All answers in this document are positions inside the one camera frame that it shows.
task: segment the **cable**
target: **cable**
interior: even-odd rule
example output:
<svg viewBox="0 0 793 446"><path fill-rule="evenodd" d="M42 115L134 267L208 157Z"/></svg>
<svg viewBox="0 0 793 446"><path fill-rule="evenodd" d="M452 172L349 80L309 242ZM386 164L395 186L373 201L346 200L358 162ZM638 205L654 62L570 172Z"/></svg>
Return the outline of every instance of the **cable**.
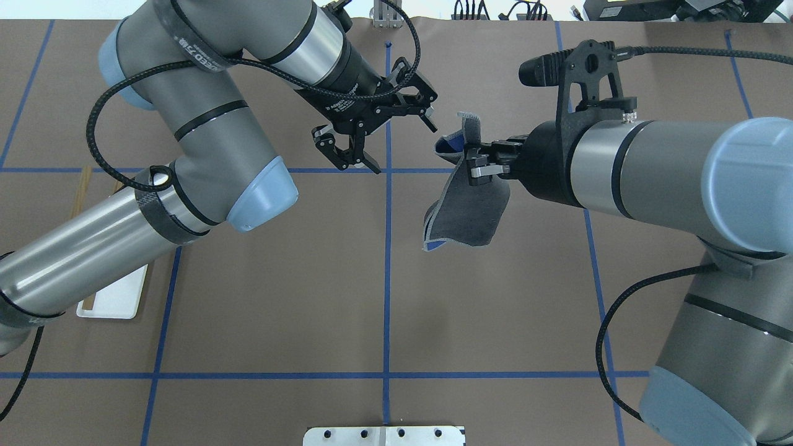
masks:
<svg viewBox="0 0 793 446"><path fill-rule="evenodd" d="M791 19L788 16L786 16L785 14L781 13L779 10L774 10L774 14L780 16L782 18L782 21L785 22L785 23L790 23L791 22Z"/></svg>
<svg viewBox="0 0 793 446"><path fill-rule="evenodd" d="M520 5L520 4L523 4L523 3L526 4L526 15L530 14L531 13L531 5L532 5L532 3L531 2L527 2L526 0L518 0L517 2L515 2L514 5L512 5L512 8L510 8L509 11L506 14L505 13L499 14L499 16L498 16L499 19L501 19L501 20L509 20L509 16L512 14L512 11L515 10L515 7L517 7L517 5Z"/></svg>
<svg viewBox="0 0 793 446"><path fill-rule="evenodd" d="M22 372L22 376L19 378L19 383L17 384L17 388L14 389L13 394L11 395L11 399L8 400L8 404L6 404L6 408L0 412L0 421L3 421L8 416L9 412L11 412L11 408L13 408L13 404L17 402L17 398L22 393L22 387L25 386L25 383L28 381L28 377L30 376L30 369L33 368L33 361L36 358L36 352L39 350L39 343L41 342L41 333L44 332L44 326L42 325L36 330L36 337L33 339L33 346L30 348L30 355L28 356L28 363L25 365L25 370Z"/></svg>
<svg viewBox="0 0 793 446"><path fill-rule="evenodd" d="M477 20L482 20L482 10L485 10L485 17L490 20L490 13L488 7L485 5L485 0L479 2L479 10L477 11Z"/></svg>
<svg viewBox="0 0 793 446"><path fill-rule="evenodd" d="M584 21L584 16L581 15L581 12L578 10L578 8L576 8L575 5L570 6L570 13L579 21Z"/></svg>
<svg viewBox="0 0 793 446"><path fill-rule="evenodd" d="M642 416L637 412L635 409L627 405L622 399L620 399L616 392L614 392L614 388L611 387L611 384L608 382L608 377L606 375L606 367L603 365L603 341L606 339L606 331L608 330L608 325L611 323L611 319L614 318L614 315L619 310L619 307L636 291L644 288L645 286L653 285L655 283L664 282L665 280L671 279L679 279L681 277L685 277L687 275L694 275L694 274L703 274L708 272L715 272L718 271L718 267L715 263L710 263L707 265L699 265L698 267L691 267L685 268L678 271L668 272L662 275L656 275L649 279L644 279L641 282L637 282L631 285L627 290L625 290L622 294L619 295L616 301L611 305L611 308L608 309L606 316L603 318L603 322L600 324L600 331L597 333L597 340L595 342L595 362L597 363L597 372L600 376L600 382L603 383L603 387L606 389L606 393L608 396L611 397L614 402L617 403L618 406L622 407L623 410L628 412L632 417L636 418L639 421L642 421Z"/></svg>
<svg viewBox="0 0 793 446"><path fill-rule="evenodd" d="M539 10L538 8L540 7L542 7L545 10L545 17L548 18L548 8L546 8L546 6L543 5L539 0L537 0L536 2L529 2L527 0L517 0L515 4L512 5L512 8L509 9L509 12L507 12L506 14L500 13L498 15L498 18L500 20L509 20L509 16L512 14L512 11L515 10L515 7L517 7L517 5L520 5L522 3L526 4L526 20L539 20L539 17L535 16L535 13Z"/></svg>
<svg viewBox="0 0 793 446"><path fill-rule="evenodd" d="M793 65L793 57L774 54L771 52L688 47L627 47L617 48L615 51L617 52L619 60L625 60L633 56L642 56L645 54L688 54L691 56L719 56L737 57L741 59L768 60L771 62Z"/></svg>
<svg viewBox="0 0 793 446"><path fill-rule="evenodd" d="M404 73L404 77L402 78L402 81L399 82L394 88L385 91L383 93L371 94L371 95L339 93L337 91L315 87L312 84L307 83L302 79L296 78L295 76L292 76L291 74L285 71L279 70L276 67L271 67L270 65L266 65L257 60L229 57L227 58L227 61L233 64L247 65L249 67L261 68L265 71L269 71L270 73L273 73L274 75L280 77L281 79L284 79L287 82L297 85L300 88L311 91L313 93L322 94L330 98L336 98L343 101L376 101L381 98L387 98L388 96L405 88L410 82L410 79L412 79L413 75L416 74L416 70L419 67L419 62L421 61L421 43L419 42L419 34L416 31L416 27L413 25L413 22L410 20L410 17L408 17L408 15L402 10L402 8L400 8L396 3L392 2L391 0L380 0L380 2L383 2L386 5L391 6L391 8L394 9L396 13L398 13L404 19L404 22L408 26L408 29L410 30L410 33L413 37L413 43L416 47L416 57L413 60L413 65ZM88 150L90 154L93 156L97 165L101 167L102 170L105 171L105 173L115 178L121 184L131 187L133 189L142 190L144 192L160 192L162 190L169 188L173 184L174 172L168 166L153 166L151 168L152 172L156 171L158 173L162 173L167 176L167 179L164 183L159 185L148 185L148 184L138 183L134 179L130 179L129 177L120 173L118 170L112 167L100 153L99 147L97 146L97 142L96 142L96 126L99 120L99 114L102 112L102 109L105 107L105 104L107 104L110 98L113 97L119 91L123 90L124 88L129 87L134 83L138 83L153 75L163 73L165 71L181 70L182 68L188 68L188 67L195 67L195 64L189 60L183 60L180 62L165 63L163 65L159 65L158 67L149 68L136 75L132 75L124 79L123 81L117 83L116 85L110 87L94 103L94 107L91 109L88 115L88 122L86 123L86 142L88 143Z"/></svg>

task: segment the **light blue joint cap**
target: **light blue joint cap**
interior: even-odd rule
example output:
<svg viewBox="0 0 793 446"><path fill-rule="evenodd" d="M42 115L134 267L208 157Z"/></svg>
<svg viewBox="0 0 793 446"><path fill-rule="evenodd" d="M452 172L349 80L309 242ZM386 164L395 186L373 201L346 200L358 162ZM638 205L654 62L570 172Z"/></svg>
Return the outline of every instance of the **light blue joint cap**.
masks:
<svg viewBox="0 0 793 446"><path fill-rule="evenodd" d="M246 233L289 209L296 201L297 187L283 158L276 156L239 196L227 220L234 229Z"/></svg>
<svg viewBox="0 0 793 446"><path fill-rule="evenodd" d="M124 20L127 19L118 22L116 28L107 36L105 43L99 48L99 71L102 72L102 77L105 78L108 87L112 87L127 78L121 70L121 63L118 61L118 48L116 46L118 29L121 27L121 24L124 23ZM126 87L119 91L118 94L120 94L127 103L139 109L155 109L151 102L143 99L132 87Z"/></svg>
<svg viewBox="0 0 793 446"><path fill-rule="evenodd" d="M649 372L639 412L650 428L676 446L757 446L752 434L726 410L658 366Z"/></svg>
<svg viewBox="0 0 793 446"><path fill-rule="evenodd" d="M705 161L702 199L713 226L756 252L793 252L793 121L730 127Z"/></svg>

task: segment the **black device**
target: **black device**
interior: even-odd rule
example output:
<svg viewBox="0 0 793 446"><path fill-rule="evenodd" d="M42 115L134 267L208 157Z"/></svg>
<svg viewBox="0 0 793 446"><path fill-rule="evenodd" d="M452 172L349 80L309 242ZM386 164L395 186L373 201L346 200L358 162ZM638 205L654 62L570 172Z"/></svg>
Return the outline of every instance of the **black device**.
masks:
<svg viewBox="0 0 793 446"><path fill-rule="evenodd" d="M683 21L765 21L782 0L686 0L676 15Z"/></svg>
<svg viewBox="0 0 793 446"><path fill-rule="evenodd" d="M388 78L380 78L379 81L376 78L372 78L376 82L373 85L373 93L380 94L401 84L406 74L409 73L410 68L411 64L407 59L404 57L397 59ZM351 93L357 93L358 85L358 83L355 84L351 89ZM311 133L316 148L340 171L362 163L372 172L379 174L381 172L380 165L363 150L364 139L379 129L389 119L394 116L414 115L418 116L433 133L438 131L438 128L435 127L435 124L430 119L432 115L431 103L438 97L438 93L418 71L405 83L405 86L415 87L416 94L396 92L376 101L360 101L357 103L358 109L354 116L340 115L340 117L332 119L331 125L315 127ZM340 107L351 107L354 104L354 102L346 100L333 100L332 102L325 108L333 110ZM321 108L318 108L318 110L324 112L324 114L328 112ZM335 133L349 136L349 148L339 148L335 145Z"/></svg>
<svg viewBox="0 0 793 446"><path fill-rule="evenodd" d="M681 0L586 0L584 10L590 21L652 21L670 18Z"/></svg>

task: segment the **cloth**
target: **cloth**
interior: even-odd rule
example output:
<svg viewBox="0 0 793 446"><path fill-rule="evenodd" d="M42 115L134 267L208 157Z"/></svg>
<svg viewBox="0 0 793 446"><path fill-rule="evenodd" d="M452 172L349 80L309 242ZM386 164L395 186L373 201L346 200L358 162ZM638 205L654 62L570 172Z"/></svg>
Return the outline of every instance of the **cloth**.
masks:
<svg viewBox="0 0 793 446"><path fill-rule="evenodd" d="M481 121L473 113L458 116L462 129L435 144L435 154L454 164L454 171L440 199L424 215L424 251L446 242L472 247L490 244L509 201L509 184L497 175L481 186L468 184L464 148L481 142Z"/></svg>

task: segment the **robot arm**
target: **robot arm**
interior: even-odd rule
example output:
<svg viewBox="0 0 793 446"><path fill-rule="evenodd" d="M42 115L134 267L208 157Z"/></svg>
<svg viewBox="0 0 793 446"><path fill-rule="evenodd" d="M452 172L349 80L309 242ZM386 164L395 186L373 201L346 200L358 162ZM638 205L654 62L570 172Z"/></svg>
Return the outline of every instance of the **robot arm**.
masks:
<svg viewBox="0 0 793 446"><path fill-rule="evenodd" d="M351 25L346 3L149 0L116 27L100 51L108 84L164 63L195 63L121 92L133 105L157 110L184 155L169 169L136 176L155 191L126 187L0 258L0 356L32 328L213 226L228 221L246 232L297 200L282 158L224 70L224 61L243 48L309 87L342 96L380 93L375 100L339 100L297 88L336 132L350 135L353 146L341 150L329 129L314 132L326 143L322 148L332 146L324 154L339 168L364 163L377 171L363 151L364 137L392 116L415 114L431 124L426 116L435 92L404 60L393 76L378 75L345 37ZM410 75L402 83L417 87L417 95L388 94Z"/></svg>
<svg viewBox="0 0 793 446"><path fill-rule="evenodd" d="M469 183L517 179L538 198L699 236L718 271L695 277L641 419L679 446L793 444L793 121L637 121L617 70L632 53L590 40L524 63L524 85L559 88L557 117L468 144Z"/></svg>

